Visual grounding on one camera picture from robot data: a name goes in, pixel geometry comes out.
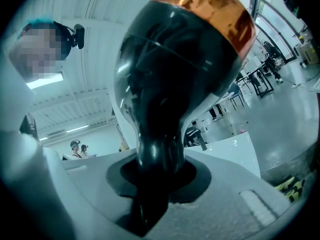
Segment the wall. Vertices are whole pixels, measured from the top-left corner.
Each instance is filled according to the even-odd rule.
[[[62,154],[70,154],[71,141],[80,140],[81,144],[79,145],[79,153],[81,145],[85,144],[89,146],[87,149],[89,155],[109,155],[118,152],[118,149],[121,145],[121,138],[116,127],[116,124],[112,124],[85,134],[78,135],[76,137],[64,139],[58,143],[44,146],[56,150],[61,158]]]

